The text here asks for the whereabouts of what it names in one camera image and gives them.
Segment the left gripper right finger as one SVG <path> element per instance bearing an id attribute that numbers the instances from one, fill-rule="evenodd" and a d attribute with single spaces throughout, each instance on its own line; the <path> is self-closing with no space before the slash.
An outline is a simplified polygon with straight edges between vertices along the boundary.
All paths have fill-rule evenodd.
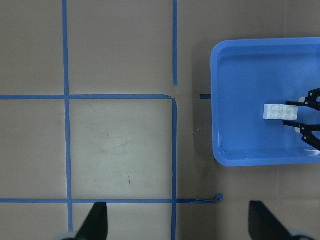
<path id="1" fill-rule="evenodd" d="M 252 240 L 291 240 L 293 238 L 262 201 L 251 200 L 249 203 L 248 231 Z"/>

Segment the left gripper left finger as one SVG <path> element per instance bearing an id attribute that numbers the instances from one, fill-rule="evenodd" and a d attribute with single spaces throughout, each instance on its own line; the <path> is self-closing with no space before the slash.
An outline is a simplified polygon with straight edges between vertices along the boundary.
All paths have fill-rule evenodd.
<path id="1" fill-rule="evenodd" d="M 75 236 L 76 240 L 106 240 L 108 237 L 108 210 L 106 202 L 97 202 L 91 208 Z"/>

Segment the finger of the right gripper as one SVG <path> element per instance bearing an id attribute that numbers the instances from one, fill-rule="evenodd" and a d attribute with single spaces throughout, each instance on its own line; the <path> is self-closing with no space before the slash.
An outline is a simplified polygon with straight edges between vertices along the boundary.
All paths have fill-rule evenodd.
<path id="1" fill-rule="evenodd" d="M 304 124 L 300 122 L 294 122 L 290 120 L 283 120 L 282 124 L 284 126 L 293 127 L 299 130 L 299 133 L 302 135 L 301 140 L 308 144 L 309 146 L 313 147 L 316 150 L 320 150 L 320 139 L 317 138 L 313 132 L 320 131 L 319 124 Z"/>
<path id="2" fill-rule="evenodd" d="M 320 102 L 320 89 L 316 88 L 310 90 L 306 97 L 301 97 L 299 101 L 286 101 L 285 104 L 289 106 L 298 106 L 298 107 L 308 107 L 308 108 L 319 108 Z"/>

